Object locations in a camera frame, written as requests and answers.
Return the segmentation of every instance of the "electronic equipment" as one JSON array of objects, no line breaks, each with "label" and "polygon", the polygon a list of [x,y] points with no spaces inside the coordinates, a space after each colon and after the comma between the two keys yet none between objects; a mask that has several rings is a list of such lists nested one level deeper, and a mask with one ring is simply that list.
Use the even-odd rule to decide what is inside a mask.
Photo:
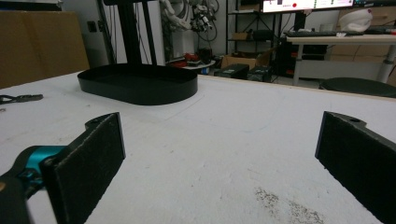
[{"label": "electronic equipment", "polygon": [[396,25],[375,25],[364,31],[366,35],[391,35],[396,32]]},{"label": "electronic equipment", "polygon": [[264,0],[262,12],[297,12],[304,10],[329,10],[352,7],[351,0]]},{"label": "electronic equipment", "polygon": [[230,64],[215,72],[215,77],[230,77],[246,80],[248,78],[248,65],[244,63]]},{"label": "electronic equipment", "polygon": [[345,34],[345,35],[364,35],[364,32],[358,31],[319,31],[319,32],[292,32],[287,31],[284,33],[288,37],[318,37],[318,36],[337,36],[337,34]]},{"label": "electronic equipment", "polygon": [[354,0],[353,7],[392,7],[396,0]]},{"label": "electronic equipment", "polygon": [[271,82],[271,67],[255,66],[247,72],[247,80],[259,82]]}]

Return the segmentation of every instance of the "pliers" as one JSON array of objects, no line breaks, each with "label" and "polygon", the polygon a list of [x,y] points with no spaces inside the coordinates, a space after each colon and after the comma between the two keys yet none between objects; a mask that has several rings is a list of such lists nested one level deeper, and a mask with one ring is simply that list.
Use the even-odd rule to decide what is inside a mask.
[{"label": "pliers", "polygon": [[43,99],[42,94],[20,95],[20,96],[0,95],[0,105],[11,104],[11,103],[23,103],[23,102],[29,102],[29,101],[38,101],[41,99]]}]

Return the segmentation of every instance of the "cardboard box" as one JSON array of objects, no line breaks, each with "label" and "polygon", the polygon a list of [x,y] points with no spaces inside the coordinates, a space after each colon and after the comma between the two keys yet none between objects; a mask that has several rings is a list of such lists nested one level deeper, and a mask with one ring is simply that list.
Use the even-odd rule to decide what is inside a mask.
[{"label": "cardboard box", "polygon": [[386,56],[389,45],[336,45],[332,55]]},{"label": "cardboard box", "polygon": [[352,55],[332,55],[331,61],[337,62],[367,62],[367,63],[382,63],[385,57],[381,56],[352,56]]},{"label": "cardboard box", "polygon": [[249,39],[248,33],[233,33],[234,40],[247,40]]},{"label": "cardboard box", "polygon": [[264,53],[238,52],[237,54],[224,55],[221,60],[221,68],[234,63],[248,64],[249,70],[255,66],[266,66],[271,62],[271,53],[275,50],[276,48],[272,48]]},{"label": "cardboard box", "polygon": [[0,88],[89,69],[74,12],[0,11]]}]

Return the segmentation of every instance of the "keyboard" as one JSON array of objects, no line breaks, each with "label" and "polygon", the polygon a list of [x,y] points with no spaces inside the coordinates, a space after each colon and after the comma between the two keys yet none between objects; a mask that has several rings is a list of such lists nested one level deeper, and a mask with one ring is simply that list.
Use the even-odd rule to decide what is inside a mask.
[{"label": "keyboard", "polygon": [[288,37],[318,37],[318,36],[337,36],[337,33],[343,33],[346,35],[364,35],[364,32],[358,32],[358,31],[320,31],[320,32],[287,31],[284,34]]},{"label": "keyboard", "polygon": [[370,26],[366,31],[367,35],[388,35],[391,30],[396,30],[396,25],[375,25]]}]

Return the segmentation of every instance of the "black stool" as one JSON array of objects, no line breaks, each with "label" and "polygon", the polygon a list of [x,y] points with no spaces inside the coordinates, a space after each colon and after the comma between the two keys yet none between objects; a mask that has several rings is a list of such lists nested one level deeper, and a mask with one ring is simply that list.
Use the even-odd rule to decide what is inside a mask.
[{"label": "black stool", "polygon": [[335,77],[323,80],[319,88],[328,91],[343,91],[364,95],[396,98],[396,87],[379,81],[356,77]]}]

